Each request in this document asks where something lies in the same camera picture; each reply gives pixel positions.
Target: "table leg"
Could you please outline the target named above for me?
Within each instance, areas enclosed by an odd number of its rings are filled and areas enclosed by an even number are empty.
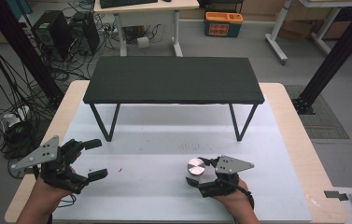
[[[111,142],[112,135],[114,135],[115,124],[117,123],[118,114],[120,112],[120,104],[117,104],[117,107],[115,108],[114,118],[112,119],[111,130],[109,131],[109,133],[106,131],[106,126],[101,120],[99,112],[96,109],[96,106],[94,104],[90,104],[90,106],[93,111],[93,115],[97,120],[97,124],[99,125],[99,128],[104,135],[104,138],[106,139],[107,142]]]
[[[288,60],[286,54],[283,52],[283,50],[277,45],[275,42],[275,39],[277,38],[278,32],[280,31],[281,25],[283,24],[284,19],[287,16],[287,13],[289,12],[289,7],[291,6],[292,0],[287,0],[286,3],[284,4],[283,8],[280,11],[280,14],[278,15],[277,21],[275,22],[275,27],[272,31],[272,33],[266,34],[266,40],[271,44],[272,48],[275,50],[277,56],[280,58],[281,64],[286,64],[286,61]]]
[[[126,42],[123,39],[122,24],[120,14],[114,14],[115,23],[117,24],[118,37],[120,38],[120,56],[127,56]]]
[[[176,56],[177,57],[183,57],[181,47],[179,46],[178,42],[178,23],[179,23],[179,11],[175,10],[175,37],[173,37],[173,45],[175,48]]]
[[[338,15],[339,11],[341,9],[339,7],[335,7],[332,11],[330,16],[325,20],[323,26],[321,26],[320,30],[318,31],[317,34],[312,33],[311,36],[312,38],[316,41],[316,43],[318,44],[318,46],[324,50],[324,52],[326,52],[327,54],[330,53],[331,49],[330,47],[328,47],[328,45],[326,43],[324,43],[324,41],[322,40],[322,37],[324,36],[324,34],[327,33],[328,29],[330,28],[333,20],[335,20],[335,17]]]
[[[234,127],[234,131],[236,132],[236,139],[238,142],[242,141],[243,136],[246,133],[247,127],[249,125],[249,122],[252,120],[252,117],[254,116],[255,110],[257,109],[258,105],[253,105],[251,108],[251,111],[247,117],[245,126],[243,127],[243,130],[241,133],[239,133],[239,128],[237,127],[237,120],[236,120],[236,116],[234,115],[234,110],[233,110],[233,106],[232,104],[229,104],[229,108],[231,110],[231,115],[232,115],[232,121],[233,121],[233,127]]]

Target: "black tabletop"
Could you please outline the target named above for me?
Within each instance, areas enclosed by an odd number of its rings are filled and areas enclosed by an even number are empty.
[[[247,58],[101,57],[85,104],[262,104]]]

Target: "silver disc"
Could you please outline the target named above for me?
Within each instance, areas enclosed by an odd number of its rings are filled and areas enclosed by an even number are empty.
[[[188,162],[188,171],[192,175],[201,175],[204,172],[205,165],[201,159],[193,158]]]

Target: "white desk leg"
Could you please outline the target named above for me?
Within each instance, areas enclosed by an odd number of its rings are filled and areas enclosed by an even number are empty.
[[[278,32],[280,31],[281,25],[283,24],[284,19],[287,16],[287,13],[289,12],[289,7],[291,6],[292,0],[287,0],[286,3],[284,4],[283,8],[280,11],[280,14],[278,15],[277,21],[275,22],[275,27],[272,31],[272,34],[266,34],[266,40],[271,44],[272,48],[275,50],[277,56],[280,58],[281,64],[286,64],[287,61],[287,56],[283,52],[283,50],[277,45],[275,42],[275,39],[277,38]]]
[[[324,43],[324,41],[322,40],[322,37],[324,36],[325,33],[327,33],[327,31],[330,28],[333,20],[335,20],[335,17],[338,15],[340,10],[341,9],[339,7],[335,7],[332,10],[330,16],[325,20],[323,26],[320,28],[318,33],[317,34],[315,34],[315,33],[310,34],[310,36],[312,36],[312,38],[316,41],[318,46],[322,50],[324,50],[324,52],[326,52],[327,54],[330,53],[331,49],[330,49],[330,47],[328,47],[328,45],[326,43]]]
[[[122,24],[120,23],[120,14],[114,14],[117,24],[118,37],[120,38],[120,56],[127,56],[126,42],[123,39]]]
[[[175,37],[173,37],[173,46],[176,51],[176,56],[183,57],[181,46],[179,46],[179,42],[178,42],[178,22],[179,22],[179,11],[175,10]]]

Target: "keyboard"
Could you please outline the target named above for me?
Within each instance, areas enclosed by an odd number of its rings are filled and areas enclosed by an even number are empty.
[[[146,3],[156,3],[158,0],[100,0],[102,8],[108,7],[126,7]]]

